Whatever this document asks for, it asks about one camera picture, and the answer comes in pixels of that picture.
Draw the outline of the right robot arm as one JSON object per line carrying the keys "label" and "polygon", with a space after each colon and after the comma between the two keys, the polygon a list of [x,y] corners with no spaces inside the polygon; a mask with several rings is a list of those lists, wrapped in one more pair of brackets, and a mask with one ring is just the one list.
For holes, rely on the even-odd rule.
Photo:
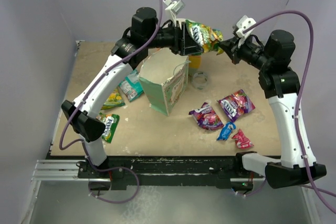
{"label": "right robot arm", "polygon": [[220,42],[234,64],[241,60],[259,71],[259,84],[274,114],[281,145],[281,158],[262,156],[254,151],[238,153],[234,173],[246,177],[251,172],[265,177],[273,188],[307,184],[327,174],[326,166],[317,163],[311,150],[301,105],[298,100],[303,83],[289,67],[296,48],[294,37],[284,30],[271,32],[263,45],[257,36],[250,35],[242,45],[233,37]]}

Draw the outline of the purple Foxs candy bag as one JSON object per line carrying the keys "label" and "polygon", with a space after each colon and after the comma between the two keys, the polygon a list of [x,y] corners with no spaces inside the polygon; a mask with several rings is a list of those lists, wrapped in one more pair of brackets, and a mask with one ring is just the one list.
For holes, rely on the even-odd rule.
{"label": "purple Foxs candy bag", "polygon": [[255,109],[255,105],[243,89],[217,100],[217,102],[232,123]]}

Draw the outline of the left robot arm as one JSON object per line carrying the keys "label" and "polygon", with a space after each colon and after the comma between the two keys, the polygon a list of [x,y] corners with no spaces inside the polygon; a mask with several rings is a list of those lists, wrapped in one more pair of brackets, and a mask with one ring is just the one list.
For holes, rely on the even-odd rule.
{"label": "left robot arm", "polygon": [[137,9],[131,26],[112,48],[105,66],[74,101],[62,103],[66,126],[72,126],[79,135],[91,161],[90,173],[96,178],[108,172],[107,155],[101,141],[105,125],[97,119],[108,95],[148,56],[150,48],[168,48],[180,56],[203,53],[186,24],[176,20],[180,11],[176,1],[159,14],[150,7]]}

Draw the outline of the green Foxs candy bag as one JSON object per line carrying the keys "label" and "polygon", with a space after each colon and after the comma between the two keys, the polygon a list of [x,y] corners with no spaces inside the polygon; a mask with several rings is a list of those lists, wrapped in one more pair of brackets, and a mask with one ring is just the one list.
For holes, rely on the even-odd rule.
{"label": "green Foxs candy bag", "polygon": [[210,26],[189,19],[186,19],[185,23],[191,37],[203,48],[203,53],[215,51],[217,55],[220,55],[224,52],[219,47],[219,43],[224,39],[220,30],[212,29]]}

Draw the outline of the green Fresh paper bag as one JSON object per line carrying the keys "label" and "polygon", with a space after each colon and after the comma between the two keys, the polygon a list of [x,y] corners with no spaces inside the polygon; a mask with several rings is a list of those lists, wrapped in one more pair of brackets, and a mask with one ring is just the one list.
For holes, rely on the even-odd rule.
{"label": "green Fresh paper bag", "polygon": [[168,116],[188,83],[188,56],[162,48],[143,63],[139,81],[151,107]]}

